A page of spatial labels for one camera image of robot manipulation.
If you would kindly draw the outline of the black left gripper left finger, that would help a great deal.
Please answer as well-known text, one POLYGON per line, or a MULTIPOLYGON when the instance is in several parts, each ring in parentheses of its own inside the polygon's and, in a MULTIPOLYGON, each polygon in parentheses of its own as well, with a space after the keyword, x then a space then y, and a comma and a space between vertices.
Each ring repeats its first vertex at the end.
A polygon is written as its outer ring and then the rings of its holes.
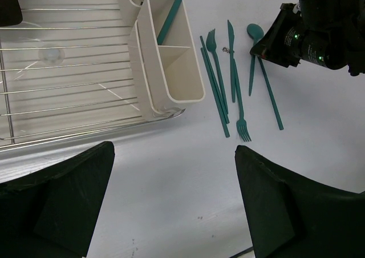
POLYGON ((86 257, 114 160, 102 142, 1 183, 1 257, 86 257))

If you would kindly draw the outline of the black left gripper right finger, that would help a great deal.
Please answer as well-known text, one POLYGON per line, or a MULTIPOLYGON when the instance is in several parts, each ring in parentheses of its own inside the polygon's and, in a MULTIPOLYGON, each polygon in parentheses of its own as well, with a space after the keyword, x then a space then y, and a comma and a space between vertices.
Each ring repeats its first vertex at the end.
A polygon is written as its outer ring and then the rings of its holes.
POLYGON ((235 163, 256 257, 364 256, 364 193, 311 180, 247 146, 235 163))

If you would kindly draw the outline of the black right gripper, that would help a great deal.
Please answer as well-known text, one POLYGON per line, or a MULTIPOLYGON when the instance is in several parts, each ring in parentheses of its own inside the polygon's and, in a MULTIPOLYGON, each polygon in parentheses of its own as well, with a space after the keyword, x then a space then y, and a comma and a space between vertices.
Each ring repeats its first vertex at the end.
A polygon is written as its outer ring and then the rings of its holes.
POLYGON ((251 55, 283 67, 301 60, 330 70, 364 73, 364 0, 298 0, 283 3, 251 55))

